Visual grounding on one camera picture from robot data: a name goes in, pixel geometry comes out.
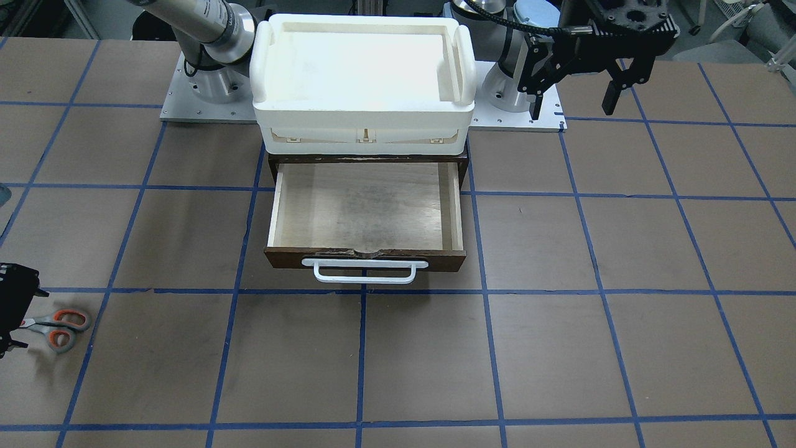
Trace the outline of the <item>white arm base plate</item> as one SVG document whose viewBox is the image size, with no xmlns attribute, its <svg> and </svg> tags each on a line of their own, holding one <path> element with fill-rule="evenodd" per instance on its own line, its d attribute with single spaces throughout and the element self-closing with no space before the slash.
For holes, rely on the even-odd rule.
<svg viewBox="0 0 796 448">
<path fill-rule="evenodd" d="M 556 85 L 549 88 L 544 94 L 538 118 L 532 118 L 528 107 L 521 111 L 500 110 L 489 102 L 486 89 L 480 86 L 476 90 L 474 116 L 470 129 L 557 133 L 557 131 L 566 131 L 568 125 Z"/>
<path fill-rule="evenodd" d="M 231 68 L 194 72 L 181 54 L 160 119 L 194 124 L 255 124 L 249 79 Z"/>
</svg>

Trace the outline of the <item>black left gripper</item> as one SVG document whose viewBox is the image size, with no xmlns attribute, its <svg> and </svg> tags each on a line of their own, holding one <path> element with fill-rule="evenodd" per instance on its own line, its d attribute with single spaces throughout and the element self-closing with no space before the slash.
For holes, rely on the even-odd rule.
<svg viewBox="0 0 796 448">
<path fill-rule="evenodd" d="M 601 107 L 614 114 L 621 94 L 649 81 L 657 57 L 678 37 L 666 1 L 560 1 L 545 24 L 538 14 L 517 12 L 525 40 L 516 68 L 517 91 L 534 94 L 529 108 L 540 119 L 544 94 L 571 75 L 607 73 Z"/>
</svg>

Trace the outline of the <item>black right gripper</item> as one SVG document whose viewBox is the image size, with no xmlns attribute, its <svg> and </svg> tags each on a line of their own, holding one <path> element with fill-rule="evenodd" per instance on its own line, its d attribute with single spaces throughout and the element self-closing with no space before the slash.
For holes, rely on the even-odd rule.
<svg viewBox="0 0 796 448">
<path fill-rule="evenodd" d="M 1 357 L 13 348 L 28 344 L 13 340 L 11 332 L 20 328 L 33 297 L 48 297 L 40 289 L 39 271 L 11 262 L 1 264 Z"/>
</svg>

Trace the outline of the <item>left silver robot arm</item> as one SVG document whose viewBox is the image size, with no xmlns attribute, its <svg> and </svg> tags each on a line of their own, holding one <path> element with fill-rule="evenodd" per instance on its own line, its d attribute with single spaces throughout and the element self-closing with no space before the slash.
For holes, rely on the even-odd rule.
<svg viewBox="0 0 796 448">
<path fill-rule="evenodd" d="M 654 62 L 680 35 L 665 1 L 450 1 L 478 56 L 492 60 L 481 85 L 509 113 L 541 114 L 546 91 L 571 75 L 606 72 L 601 108 L 648 82 Z"/>
</svg>

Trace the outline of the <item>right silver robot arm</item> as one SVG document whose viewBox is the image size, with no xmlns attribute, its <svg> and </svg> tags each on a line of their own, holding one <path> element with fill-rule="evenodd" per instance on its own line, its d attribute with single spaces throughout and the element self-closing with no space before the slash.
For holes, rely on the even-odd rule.
<svg viewBox="0 0 796 448">
<path fill-rule="evenodd" d="M 249 65 L 256 28 L 265 21 L 264 14 L 228 1 L 135 1 L 134 5 L 173 31 L 181 47 L 183 76 L 198 76 L 194 100 L 205 106 L 220 105 L 230 113 L 241 111 L 239 122 L 253 122 Z M 2 353 L 27 348 L 27 343 L 12 338 L 17 329 L 40 330 L 58 353 L 71 349 L 72 335 L 85 331 L 90 318 L 82 317 L 79 326 L 59 315 L 42 322 L 26 318 L 33 298 L 49 296 L 40 288 L 39 273 L 11 262 L 2 262 L 1 273 Z"/>
</svg>

